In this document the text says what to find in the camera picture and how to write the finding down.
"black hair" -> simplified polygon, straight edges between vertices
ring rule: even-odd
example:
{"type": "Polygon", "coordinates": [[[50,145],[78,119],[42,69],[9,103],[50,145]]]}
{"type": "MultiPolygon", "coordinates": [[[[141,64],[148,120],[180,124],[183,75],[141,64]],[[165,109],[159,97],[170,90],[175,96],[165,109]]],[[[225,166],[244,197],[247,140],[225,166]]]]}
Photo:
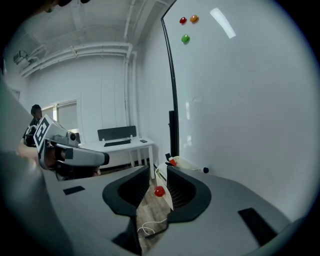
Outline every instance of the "black hair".
{"type": "Polygon", "coordinates": [[[30,113],[31,113],[31,115],[32,115],[33,117],[35,116],[37,109],[40,109],[40,110],[41,110],[41,107],[40,107],[38,104],[35,104],[35,105],[32,106],[30,113]]]}

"orange magnet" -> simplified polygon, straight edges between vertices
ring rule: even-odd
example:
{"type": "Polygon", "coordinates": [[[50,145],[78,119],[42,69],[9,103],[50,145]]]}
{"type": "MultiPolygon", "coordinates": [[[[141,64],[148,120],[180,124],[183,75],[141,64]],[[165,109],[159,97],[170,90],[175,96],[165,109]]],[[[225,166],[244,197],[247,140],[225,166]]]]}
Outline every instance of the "orange magnet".
{"type": "Polygon", "coordinates": [[[192,16],[190,17],[190,21],[191,21],[192,23],[197,22],[198,19],[199,19],[199,17],[198,17],[197,15],[192,15],[192,16]]]}

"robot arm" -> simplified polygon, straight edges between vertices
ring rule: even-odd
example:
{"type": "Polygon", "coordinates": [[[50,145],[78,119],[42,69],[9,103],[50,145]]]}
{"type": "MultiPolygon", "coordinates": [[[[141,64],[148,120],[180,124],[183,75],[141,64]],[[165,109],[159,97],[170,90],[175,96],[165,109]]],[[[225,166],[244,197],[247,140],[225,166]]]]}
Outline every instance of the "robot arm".
{"type": "Polygon", "coordinates": [[[93,151],[79,147],[76,135],[67,131],[47,114],[41,119],[34,136],[40,166],[48,170],[46,164],[47,151],[54,148],[57,162],[72,167],[97,167],[109,163],[109,155],[105,152],[93,151]]]}

